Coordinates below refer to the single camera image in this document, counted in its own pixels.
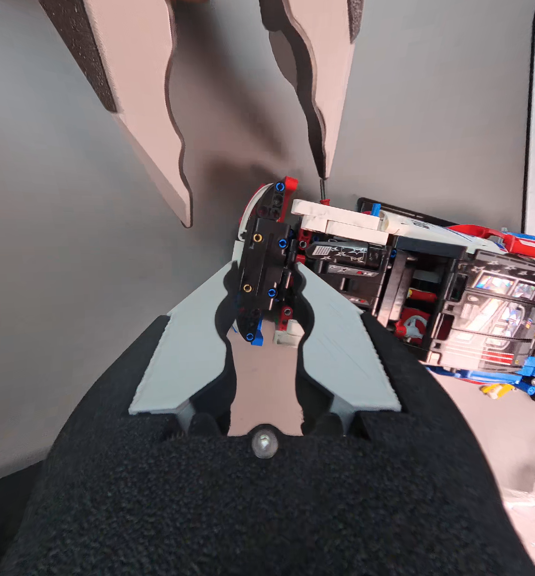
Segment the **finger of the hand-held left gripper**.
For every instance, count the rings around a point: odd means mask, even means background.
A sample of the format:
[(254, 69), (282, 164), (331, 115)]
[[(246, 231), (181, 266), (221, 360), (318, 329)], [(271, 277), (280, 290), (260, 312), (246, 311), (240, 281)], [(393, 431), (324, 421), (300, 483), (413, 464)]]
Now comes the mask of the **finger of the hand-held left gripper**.
[(115, 101), (115, 119), (164, 200), (192, 226), (185, 139), (171, 109), (177, 29), (170, 1), (84, 1)]
[(356, 41), (355, 1), (259, 1), (283, 76), (306, 117), (318, 176), (330, 176)]

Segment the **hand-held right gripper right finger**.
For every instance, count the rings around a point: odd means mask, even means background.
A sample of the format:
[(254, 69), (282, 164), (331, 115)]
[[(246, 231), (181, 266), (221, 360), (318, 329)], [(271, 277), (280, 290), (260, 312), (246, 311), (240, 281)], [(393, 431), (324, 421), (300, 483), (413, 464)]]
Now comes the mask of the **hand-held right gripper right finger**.
[(357, 412), (400, 413), (401, 402), (364, 323), (363, 313), (304, 264), (296, 265), (295, 312), (304, 329), (296, 375), (329, 399), (325, 412), (349, 432)]

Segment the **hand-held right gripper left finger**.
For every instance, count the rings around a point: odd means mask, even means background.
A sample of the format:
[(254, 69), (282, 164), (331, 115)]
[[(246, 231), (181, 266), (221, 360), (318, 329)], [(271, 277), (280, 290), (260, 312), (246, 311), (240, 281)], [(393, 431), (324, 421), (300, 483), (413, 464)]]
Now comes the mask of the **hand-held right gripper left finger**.
[(208, 414), (228, 434), (236, 371), (227, 335), (237, 315), (238, 280), (231, 261), (168, 313), (130, 415), (172, 414), (188, 432), (194, 416)]

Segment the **brick race car model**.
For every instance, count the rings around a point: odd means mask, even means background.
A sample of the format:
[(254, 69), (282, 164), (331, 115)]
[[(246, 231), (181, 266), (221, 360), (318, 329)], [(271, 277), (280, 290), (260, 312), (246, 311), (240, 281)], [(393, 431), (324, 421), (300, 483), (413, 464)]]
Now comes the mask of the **brick race car model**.
[(359, 198), (295, 199), (297, 261), (425, 367), (494, 399), (535, 401), (535, 236), (456, 225)]

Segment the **black brick bumper assembly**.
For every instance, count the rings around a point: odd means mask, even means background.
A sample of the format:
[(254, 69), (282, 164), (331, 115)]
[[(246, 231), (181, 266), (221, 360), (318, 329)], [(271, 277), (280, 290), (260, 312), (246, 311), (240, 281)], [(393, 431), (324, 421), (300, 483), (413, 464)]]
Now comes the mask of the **black brick bumper assembly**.
[(263, 185), (250, 198), (239, 222), (233, 259), (239, 287), (233, 328), (252, 346), (262, 346), (262, 323), (274, 315), (275, 345), (298, 348), (304, 329), (293, 318), (293, 273), (298, 233), (287, 224), (286, 211), (298, 181), (284, 177)]

